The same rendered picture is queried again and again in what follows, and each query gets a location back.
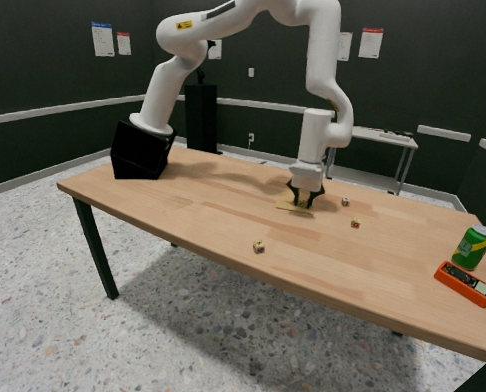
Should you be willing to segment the green drink can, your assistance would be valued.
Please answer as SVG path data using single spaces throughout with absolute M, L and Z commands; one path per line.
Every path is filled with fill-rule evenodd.
M 486 254 L 486 227 L 473 224 L 468 228 L 452 255 L 454 263 L 465 270 L 474 270 Z

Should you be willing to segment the tan square mat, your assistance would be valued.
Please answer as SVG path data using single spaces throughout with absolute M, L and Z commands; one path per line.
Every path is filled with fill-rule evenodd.
M 294 212 L 300 212 L 300 213 L 305 213 L 305 214 L 311 214 L 314 215 L 314 209 L 315 209 L 315 198 L 313 199 L 312 206 L 307 209 L 307 205 L 305 208 L 295 206 L 294 202 L 294 193 L 293 192 L 287 192 L 287 191 L 281 191 L 279 193 L 278 199 L 276 201 L 275 207 L 278 209 L 283 209 L 283 210 L 289 210 L 289 211 L 294 211 Z M 300 198 L 309 199 L 310 195 L 305 195 L 305 194 L 300 194 Z

